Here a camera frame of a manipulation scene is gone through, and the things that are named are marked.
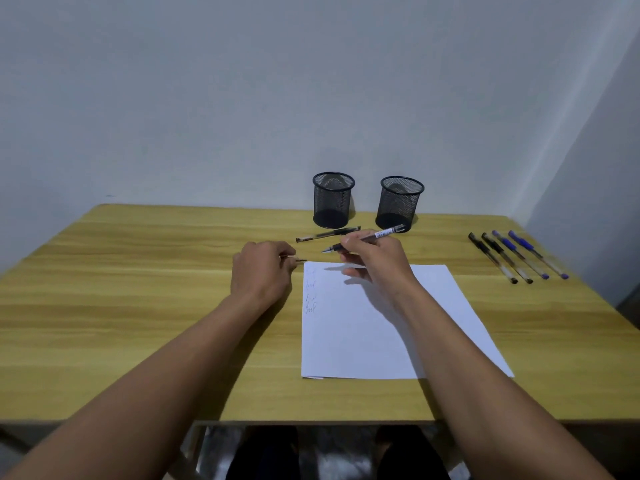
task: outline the black mesh pen holder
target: black mesh pen holder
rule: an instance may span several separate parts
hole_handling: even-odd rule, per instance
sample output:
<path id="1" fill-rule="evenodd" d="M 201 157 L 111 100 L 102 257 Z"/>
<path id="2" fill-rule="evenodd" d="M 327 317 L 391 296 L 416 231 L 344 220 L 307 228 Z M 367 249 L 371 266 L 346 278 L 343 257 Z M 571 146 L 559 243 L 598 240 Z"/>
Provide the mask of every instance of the black mesh pen holder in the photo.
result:
<path id="1" fill-rule="evenodd" d="M 314 182 L 314 222 L 327 229 L 340 229 L 349 222 L 349 202 L 355 180 L 336 171 L 318 173 Z"/>
<path id="2" fill-rule="evenodd" d="M 409 177 L 385 177 L 380 181 L 382 193 L 376 225 L 381 229 L 404 224 L 404 231 L 411 229 L 418 198 L 424 185 Z"/>

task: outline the wooden table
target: wooden table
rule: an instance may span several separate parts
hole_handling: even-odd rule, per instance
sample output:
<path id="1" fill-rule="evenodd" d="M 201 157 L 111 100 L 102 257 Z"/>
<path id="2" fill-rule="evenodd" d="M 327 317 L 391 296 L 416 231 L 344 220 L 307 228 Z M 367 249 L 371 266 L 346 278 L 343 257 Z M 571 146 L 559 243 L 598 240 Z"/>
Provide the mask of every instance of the wooden table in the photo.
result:
<path id="1" fill-rule="evenodd" d="M 313 232 L 300 210 L 101 205 L 0 280 L 0 420 L 60 420 L 227 295 L 249 240 Z M 350 225 L 374 227 L 372 213 Z M 521 228 L 507 217 L 420 215 L 399 238 L 411 263 L 446 264 L 515 373 L 562 420 L 640 419 L 640 332 L 576 276 L 510 284 L 467 239 Z M 300 257 L 335 239 L 297 245 Z M 431 420 L 415 380 L 300 377 L 302 270 L 261 320 L 200 420 Z"/>

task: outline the wooden tabletop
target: wooden tabletop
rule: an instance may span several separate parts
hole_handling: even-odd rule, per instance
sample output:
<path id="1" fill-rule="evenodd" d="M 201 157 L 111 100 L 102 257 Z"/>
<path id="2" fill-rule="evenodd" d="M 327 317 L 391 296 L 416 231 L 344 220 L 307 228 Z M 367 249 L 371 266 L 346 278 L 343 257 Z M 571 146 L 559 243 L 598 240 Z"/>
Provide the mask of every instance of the wooden tabletop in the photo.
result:
<path id="1" fill-rule="evenodd" d="M 246 241 L 313 233 L 301 210 L 101 205 L 0 279 L 0 420 L 67 418 L 215 307 Z M 358 212 L 349 225 L 374 225 Z M 446 264 L 515 373 L 558 419 L 640 419 L 640 332 L 577 276 L 510 284 L 468 240 L 507 217 L 420 215 L 409 261 Z M 336 239 L 296 245 L 309 260 Z M 431 420 L 416 380 L 302 379 L 302 270 L 212 382 L 201 420 Z"/>

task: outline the white sheet of paper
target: white sheet of paper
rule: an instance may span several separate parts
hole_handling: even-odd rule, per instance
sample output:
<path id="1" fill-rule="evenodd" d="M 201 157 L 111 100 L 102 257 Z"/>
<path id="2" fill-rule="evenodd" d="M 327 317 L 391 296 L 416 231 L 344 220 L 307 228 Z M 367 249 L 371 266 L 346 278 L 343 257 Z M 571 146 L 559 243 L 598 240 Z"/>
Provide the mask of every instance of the white sheet of paper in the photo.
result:
<path id="1" fill-rule="evenodd" d="M 302 376 L 416 379 L 424 371 L 404 321 L 370 282 L 345 265 L 306 262 L 302 296 Z M 447 266 L 411 266 L 420 284 L 494 364 L 513 373 Z"/>

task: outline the forearm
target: forearm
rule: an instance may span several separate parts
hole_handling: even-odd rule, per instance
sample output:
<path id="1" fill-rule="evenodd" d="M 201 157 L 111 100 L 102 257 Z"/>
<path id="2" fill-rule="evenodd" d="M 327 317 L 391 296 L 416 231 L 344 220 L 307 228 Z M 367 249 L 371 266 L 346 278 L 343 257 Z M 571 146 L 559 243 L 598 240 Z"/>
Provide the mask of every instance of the forearm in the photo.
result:
<path id="1" fill-rule="evenodd" d="M 96 396 L 8 479 L 151 479 L 174 457 L 207 382 L 257 315 L 226 298 L 208 316 Z"/>
<path id="2" fill-rule="evenodd" d="M 409 290 L 402 303 L 434 396 L 475 477 L 610 478 L 426 291 Z"/>

